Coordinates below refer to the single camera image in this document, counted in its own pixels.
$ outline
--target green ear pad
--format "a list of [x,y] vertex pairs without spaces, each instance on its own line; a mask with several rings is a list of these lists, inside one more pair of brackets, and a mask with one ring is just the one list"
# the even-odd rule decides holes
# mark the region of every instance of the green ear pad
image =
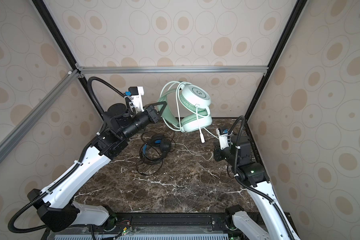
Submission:
[[[181,101],[187,108],[189,108],[189,109],[191,109],[192,111],[196,112],[196,107],[195,107],[194,105],[192,105],[190,102],[188,102],[188,101],[184,98],[183,94],[180,93],[179,99],[180,99],[180,101]],[[197,109],[197,112],[199,112],[199,110],[202,111],[202,110],[205,110],[205,108],[198,108],[198,109]]]
[[[208,115],[208,113],[207,113],[207,111],[197,111],[197,113],[198,114],[200,114],[200,115],[203,115],[203,116],[207,116]],[[188,116],[186,116],[185,118],[183,118],[182,120],[181,120],[181,124],[182,125],[185,125],[185,124],[187,124],[187,123],[190,123],[190,122],[192,122],[192,121],[196,121],[197,120],[197,118],[196,118],[196,114],[194,114],[194,113],[192,113],[191,115],[188,115]]]

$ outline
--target black frame bar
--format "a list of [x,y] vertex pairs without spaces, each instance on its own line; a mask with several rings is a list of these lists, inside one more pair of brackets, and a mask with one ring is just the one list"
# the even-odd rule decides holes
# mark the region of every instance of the black frame bar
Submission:
[[251,100],[251,103],[248,107],[247,112],[245,113],[245,119],[249,120],[254,107],[256,106],[256,103],[258,102],[261,93],[264,90],[265,85],[267,84],[269,77],[271,76],[271,74],[273,73],[273,69],[275,68],[279,57],[281,55],[281,53],[284,50],[285,45],[287,44],[287,41],[289,39],[289,37],[291,36],[291,33],[301,15],[301,12],[303,11],[305,4],[307,3],[307,0],[298,0],[295,4],[295,7],[292,10],[291,16],[288,19],[288,22],[284,28],[283,33],[281,34],[281,38],[279,39],[279,42],[275,48],[275,51],[273,52],[273,55],[271,56],[271,59],[269,60],[269,64],[268,64],[268,71],[265,74],[265,76],[263,76],[263,78],[260,81],[260,84],[258,86],[258,88],[256,89],[256,92]]
[[[35,5],[37,11],[39,12],[41,18],[43,19],[45,25],[48,27],[49,32],[52,34],[53,38],[55,39],[56,43],[58,44],[60,50],[62,51],[65,58],[67,59],[71,68],[77,69],[77,71],[79,72],[78,79],[79,79],[82,87],[86,91],[87,95],[90,96],[88,87],[87,87],[87,80],[85,79],[84,75],[80,73],[80,70],[77,68],[77,65],[76,65],[77,61],[76,61],[75,57],[73,56],[71,50],[69,49],[69,46],[67,45],[66,41],[64,40],[64,37],[62,36],[58,26],[56,25],[55,21],[53,20],[45,3],[43,2],[43,0],[32,0],[32,2]],[[96,108],[96,105],[93,102],[93,99],[91,97],[89,97],[89,98],[91,99],[93,106],[95,106],[95,108]],[[101,115],[99,109],[96,108],[96,110],[99,113],[100,117],[102,118],[102,115]]]
[[273,52],[273,55],[271,56],[271,60],[269,60],[269,64],[268,64],[268,71],[267,73],[265,74],[265,76],[262,77],[260,83],[259,83],[259,86],[258,88],[256,89],[256,92],[251,100],[251,103],[247,109],[247,112],[245,113],[245,130],[246,130],[246,133],[247,133],[247,136],[249,137],[249,140],[250,140],[250,143],[251,143],[251,146],[252,146],[252,150],[253,150],[253,154],[256,158],[256,161],[259,162],[261,165],[264,166],[263,164],[263,160],[261,159],[261,156],[259,154],[259,150],[256,146],[256,143],[253,139],[253,136],[252,136],[252,133],[251,133],[251,130],[248,126],[248,120],[249,118],[251,117],[251,114],[257,104],[257,102],[259,101],[260,99],[260,96],[269,80],[269,77],[271,76],[278,60],[279,60],[279,57],[281,56],[281,53],[283,52],[284,50],[284,47],[286,46],[287,42],[288,42],[288,39],[289,37],[291,36],[292,32],[293,32],[293,29],[305,7],[305,4],[307,3],[307,0],[298,0],[292,10],[292,13],[291,13],[291,16],[289,17],[288,19],[288,22],[284,28],[284,31],[283,33],[281,34],[281,38],[279,39],[279,42],[275,48],[275,51]]

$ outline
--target white cable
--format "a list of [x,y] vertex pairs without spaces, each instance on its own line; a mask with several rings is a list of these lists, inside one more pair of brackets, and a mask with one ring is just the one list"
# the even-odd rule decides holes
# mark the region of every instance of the white cable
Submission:
[[216,137],[215,135],[213,135],[208,129],[206,129],[205,127],[203,127],[207,132],[209,132],[209,134],[211,134],[213,137]]
[[170,81],[170,82],[168,82],[167,84],[164,85],[163,89],[161,89],[160,97],[163,95],[163,91],[165,90],[165,88],[171,83],[172,83],[172,85],[169,87],[168,90],[170,90],[174,84],[176,84],[176,83],[180,84],[179,81]]
[[191,84],[191,83],[188,83],[188,82],[181,82],[179,83],[179,85],[177,86],[177,89],[176,89],[176,105],[177,105],[177,116],[179,118],[179,127],[180,129],[182,130],[181,132],[185,132],[184,129],[181,128],[181,121],[180,121],[180,110],[179,110],[179,102],[178,102],[178,99],[179,99],[179,91],[180,91],[180,88],[182,85],[184,84]]
[[199,104],[196,104],[196,121],[197,121],[197,126],[199,127],[199,131],[200,131],[200,139],[202,141],[202,143],[205,142],[205,139],[204,139],[204,135],[202,133],[202,129],[200,128],[200,124],[199,124],[199,116],[197,114],[197,109],[199,108]]
[[185,146],[185,145],[182,144],[182,143],[176,143],[176,145],[183,145],[190,154],[192,154],[193,156],[200,156],[200,157],[202,157],[202,158],[203,158],[204,160],[206,160],[206,161],[211,160],[212,157],[213,157],[213,153],[212,153],[212,156],[211,156],[209,159],[206,159],[205,157],[203,157],[203,156],[200,155],[200,154],[194,154],[192,151],[190,151],[190,150],[187,148],[187,146]]

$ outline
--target black headphones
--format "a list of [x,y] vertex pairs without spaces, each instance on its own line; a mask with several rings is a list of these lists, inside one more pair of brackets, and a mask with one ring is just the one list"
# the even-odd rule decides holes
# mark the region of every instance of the black headphones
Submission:
[[[166,137],[163,134],[155,134],[147,142],[145,142],[140,147],[140,151],[139,151],[140,160],[136,162],[137,172],[144,176],[149,176],[157,172],[163,165],[164,158],[168,155],[168,152],[171,150],[172,141],[173,141],[172,138]],[[160,155],[160,157],[158,158],[148,157],[146,152],[151,148],[153,148]],[[151,174],[148,174],[139,171],[138,166],[143,163],[148,165],[156,165],[156,164],[161,164],[161,165],[156,171],[154,171]]]
[[168,137],[165,137],[163,134],[153,135],[151,139],[147,142],[147,145],[151,147],[160,147],[162,158],[165,158],[168,152],[171,150],[171,140]]

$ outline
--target headphone ear cup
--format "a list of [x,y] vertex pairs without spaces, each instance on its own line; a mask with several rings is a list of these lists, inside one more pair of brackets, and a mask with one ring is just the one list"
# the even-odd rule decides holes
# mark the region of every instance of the headphone ear cup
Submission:
[[151,139],[148,142],[148,145],[152,147],[160,147],[161,143],[163,142],[164,136],[162,134],[155,134],[151,137]]
[[[204,111],[197,112],[197,113],[200,114],[200,115],[203,115],[203,116],[208,115],[207,111],[205,111],[205,110],[204,110]],[[191,115],[188,115],[188,116],[184,117],[184,118],[181,120],[181,124],[182,124],[182,125],[185,125],[185,124],[187,124],[187,123],[190,123],[190,122],[196,121],[196,120],[197,120],[196,114],[192,113]]]
[[164,137],[163,139],[161,139],[160,142],[160,151],[162,152],[162,157],[166,157],[168,152],[171,150],[171,140]]
[[187,108],[191,109],[191,110],[194,111],[194,112],[196,111],[196,107],[195,107],[194,105],[192,105],[192,103],[188,102],[188,101],[184,98],[183,94],[180,93],[179,99],[180,99],[180,101],[181,101]]

